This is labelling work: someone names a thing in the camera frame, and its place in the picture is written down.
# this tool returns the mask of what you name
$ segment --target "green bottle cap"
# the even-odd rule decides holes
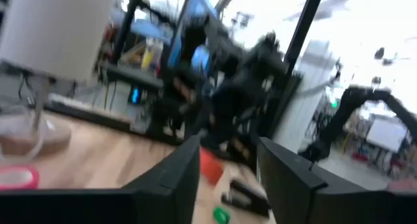
[[[230,221],[230,214],[221,207],[216,207],[213,211],[214,219],[219,224],[228,224]]]

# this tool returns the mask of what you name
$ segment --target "green object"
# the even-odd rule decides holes
[[[332,107],[333,108],[337,108],[338,107],[338,101],[337,100],[332,100]]]
[[[219,224],[228,224],[230,221],[230,214],[223,208],[216,207],[213,211],[214,219]]]

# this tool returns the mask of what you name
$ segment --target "clear plastic container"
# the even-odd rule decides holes
[[[142,59],[142,69],[148,70],[150,67],[158,68],[164,49],[164,43],[155,38],[146,38],[146,50]]]

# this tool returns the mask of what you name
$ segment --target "blue screen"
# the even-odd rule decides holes
[[[203,15],[204,13],[210,12],[217,18],[216,9],[210,4],[209,0],[188,0],[187,5],[184,5],[182,9],[185,10],[185,13],[182,21],[179,22],[179,31],[182,31],[184,21],[191,16]],[[173,49],[168,59],[168,66],[170,67],[174,67],[178,63],[181,52],[181,33],[177,33],[173,40]]]
[[[140,99],[141,99],[141,91],[139,90],[139,88],[134,88],[132,91],[132,95],[130,96],[130,101],[133,104],[138,104],[140,103]]]
[[[195,49],[194,55],[191,59],[191,65],[194,70],[199,70],[203,67],[204,74],[207,75],[210,71],[209,68],[209,57],[210,53],[207,51],[205,46],[201,45]]]

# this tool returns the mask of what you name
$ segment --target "orange object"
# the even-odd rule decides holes
[[[215,186],[222,177],[223,165],[209,151],[200,148],[200,171]]]

